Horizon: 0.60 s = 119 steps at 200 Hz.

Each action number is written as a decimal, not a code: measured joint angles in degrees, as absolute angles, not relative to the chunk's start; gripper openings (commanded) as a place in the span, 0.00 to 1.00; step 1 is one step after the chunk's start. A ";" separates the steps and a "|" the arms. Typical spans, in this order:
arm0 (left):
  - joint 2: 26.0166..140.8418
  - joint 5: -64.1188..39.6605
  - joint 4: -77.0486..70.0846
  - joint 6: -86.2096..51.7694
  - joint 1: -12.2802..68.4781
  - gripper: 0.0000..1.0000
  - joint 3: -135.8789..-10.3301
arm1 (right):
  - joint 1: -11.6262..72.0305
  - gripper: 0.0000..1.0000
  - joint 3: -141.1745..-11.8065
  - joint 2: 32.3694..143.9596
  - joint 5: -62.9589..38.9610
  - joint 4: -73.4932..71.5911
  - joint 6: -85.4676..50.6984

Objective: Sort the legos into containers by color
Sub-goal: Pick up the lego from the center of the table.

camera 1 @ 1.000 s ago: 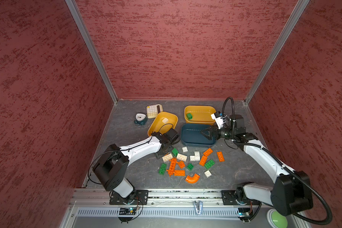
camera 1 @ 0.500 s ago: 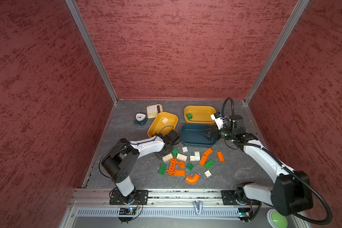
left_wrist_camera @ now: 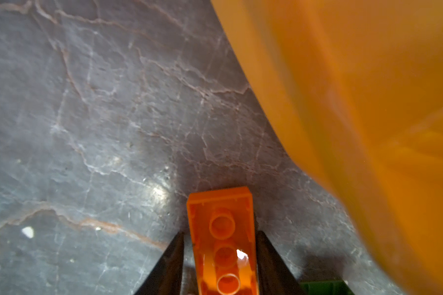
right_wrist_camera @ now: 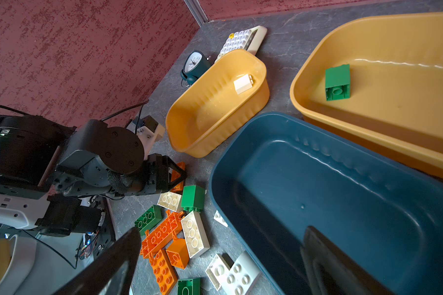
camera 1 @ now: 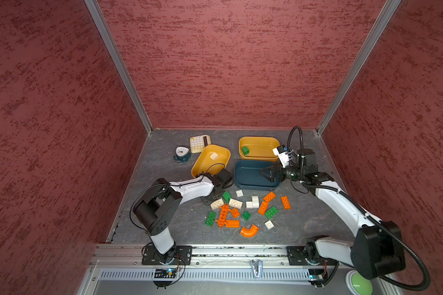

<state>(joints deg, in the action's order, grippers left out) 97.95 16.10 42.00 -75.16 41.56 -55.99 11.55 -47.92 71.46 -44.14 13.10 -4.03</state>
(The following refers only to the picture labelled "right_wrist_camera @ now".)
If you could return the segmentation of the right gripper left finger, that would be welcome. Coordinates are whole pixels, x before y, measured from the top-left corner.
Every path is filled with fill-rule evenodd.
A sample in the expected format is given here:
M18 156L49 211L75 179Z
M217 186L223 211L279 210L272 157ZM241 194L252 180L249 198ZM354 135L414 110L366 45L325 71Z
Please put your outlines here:
M131 228L55 294L128 295L139 259L141 242L139 230Z

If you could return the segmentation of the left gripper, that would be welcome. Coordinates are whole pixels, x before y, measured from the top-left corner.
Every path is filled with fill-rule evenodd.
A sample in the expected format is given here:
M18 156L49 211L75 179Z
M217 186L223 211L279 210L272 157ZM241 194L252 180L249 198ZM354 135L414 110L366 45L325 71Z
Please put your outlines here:
M169 192L186 178L187 172L169 156L151 154L136 172L129 175L131 184L125 195L151 195Z

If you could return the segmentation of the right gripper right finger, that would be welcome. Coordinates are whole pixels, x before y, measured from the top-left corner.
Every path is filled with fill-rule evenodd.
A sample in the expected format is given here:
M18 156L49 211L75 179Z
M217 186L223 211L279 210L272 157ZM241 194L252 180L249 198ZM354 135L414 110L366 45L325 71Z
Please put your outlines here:
M392 292L313 226L300 248L314 295L391 295Z

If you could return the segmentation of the white 2x4 lego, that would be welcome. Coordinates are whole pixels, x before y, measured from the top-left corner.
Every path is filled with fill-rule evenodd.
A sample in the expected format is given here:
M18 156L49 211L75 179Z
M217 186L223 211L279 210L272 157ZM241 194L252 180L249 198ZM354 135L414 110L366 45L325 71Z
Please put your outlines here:
M183 211L183 208L181 207L181 200L181 194L166 192L160 195L157 205L174 212L181 212Z
M191 211L181 224L190 259L200 257L210 248L200 213Z

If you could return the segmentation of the green cube lego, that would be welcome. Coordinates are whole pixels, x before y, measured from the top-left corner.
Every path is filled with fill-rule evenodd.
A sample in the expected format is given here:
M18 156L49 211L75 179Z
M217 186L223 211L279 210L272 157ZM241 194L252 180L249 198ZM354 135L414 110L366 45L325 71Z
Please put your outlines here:
M202 212L204 210L206 190L200 186L192 185L183 188L180 206L183 211Z

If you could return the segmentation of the orange long lego chassis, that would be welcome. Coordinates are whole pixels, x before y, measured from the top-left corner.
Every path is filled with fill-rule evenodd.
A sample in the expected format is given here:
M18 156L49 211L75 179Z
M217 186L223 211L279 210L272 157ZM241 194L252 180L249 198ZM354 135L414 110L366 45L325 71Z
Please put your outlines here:
M140 256L144 259L152 258L159 250L164 248L182 230L181 220L185 212L166 211L167 217L152 232L146 231L142 241Z

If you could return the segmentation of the small orange lego brick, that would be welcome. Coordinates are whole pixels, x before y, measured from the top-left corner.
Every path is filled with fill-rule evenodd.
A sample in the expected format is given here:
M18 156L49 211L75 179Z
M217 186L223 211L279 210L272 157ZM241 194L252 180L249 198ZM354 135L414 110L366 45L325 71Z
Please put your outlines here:
M186 269L190 257L185 239L174 240L166 250L167 256L172 266L179 269Z

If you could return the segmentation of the white small lego brick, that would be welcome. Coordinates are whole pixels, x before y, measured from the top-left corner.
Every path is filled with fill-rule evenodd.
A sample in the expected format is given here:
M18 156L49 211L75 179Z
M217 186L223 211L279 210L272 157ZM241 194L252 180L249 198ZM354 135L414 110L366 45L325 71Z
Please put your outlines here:
M251 74L245 74L233 82L235 91L238 95L248 91L253 87L254 81Z

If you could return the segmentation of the green small lego brick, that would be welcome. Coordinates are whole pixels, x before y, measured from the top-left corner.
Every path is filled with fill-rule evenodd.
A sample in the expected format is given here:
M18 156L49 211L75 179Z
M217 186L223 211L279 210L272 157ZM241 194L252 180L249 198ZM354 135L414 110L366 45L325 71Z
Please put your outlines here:
M342 100L351 97L350 65L345 64L325 71L326 100Z

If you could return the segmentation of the green 2x4 lego plate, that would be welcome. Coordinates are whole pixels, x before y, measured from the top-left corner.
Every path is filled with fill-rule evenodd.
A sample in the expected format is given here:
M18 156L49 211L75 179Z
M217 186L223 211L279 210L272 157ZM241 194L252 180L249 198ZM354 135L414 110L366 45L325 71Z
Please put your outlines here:
M140 235L145 237L145 232L152 230L162 221L162 208L159 205L151 206L143 215L134 222Z

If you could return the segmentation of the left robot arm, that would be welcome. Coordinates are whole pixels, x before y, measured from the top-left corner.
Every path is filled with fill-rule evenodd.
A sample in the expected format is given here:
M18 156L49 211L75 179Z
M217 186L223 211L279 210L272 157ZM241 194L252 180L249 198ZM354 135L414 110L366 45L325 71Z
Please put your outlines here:
M164 128L146 117L140 133L90 120L66 127L41 116L0 116L0 295L31 272L37 234L89 234L76 258L98 258L115 242L109 200L168 192L187 177L152 154Z

